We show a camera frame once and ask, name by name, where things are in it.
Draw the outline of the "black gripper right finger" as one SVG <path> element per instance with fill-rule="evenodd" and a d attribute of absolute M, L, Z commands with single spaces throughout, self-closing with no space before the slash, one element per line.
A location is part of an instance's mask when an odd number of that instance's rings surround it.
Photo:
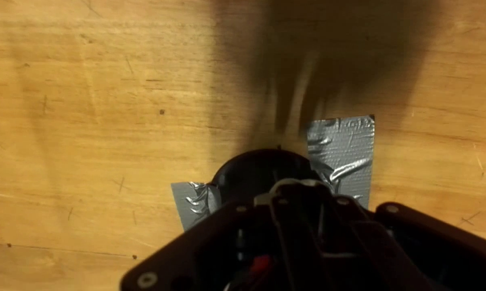
<path fill-rule="evenodd" d="M 486 291 L 486 239 L 396 202 L 330 202 L 337 291 Z"/>

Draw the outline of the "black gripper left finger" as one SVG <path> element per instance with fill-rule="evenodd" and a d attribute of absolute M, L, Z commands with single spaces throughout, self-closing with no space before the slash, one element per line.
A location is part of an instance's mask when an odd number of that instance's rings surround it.
<path fill-rule="evenodd" d="M 119 291 L 266 291 L 277 271 L 269 208 L 230 204 L 135 263 Z"/>

